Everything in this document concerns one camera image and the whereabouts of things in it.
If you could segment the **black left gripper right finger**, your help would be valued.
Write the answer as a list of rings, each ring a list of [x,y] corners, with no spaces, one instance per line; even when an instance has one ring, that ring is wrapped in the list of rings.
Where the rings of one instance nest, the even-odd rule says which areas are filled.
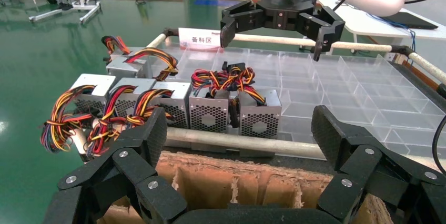
[[[445,223],[445,176],[393,152],[367,129],[339,121],[324,105],[314,108],[314,140],[336,175],[317,209],[351,223],[367,195],[404,213],[404,223]]]

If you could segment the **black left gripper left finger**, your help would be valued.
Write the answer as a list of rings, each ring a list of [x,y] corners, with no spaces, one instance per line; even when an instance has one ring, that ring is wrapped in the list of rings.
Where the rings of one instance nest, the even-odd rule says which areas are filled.
[[[187,203],[156,171],[166,137],[165,110],[155,108],[143,125],[124,130],[110,150],[58,182],[44,223],[96,223],[124,197],[145,223],[173,223]]]

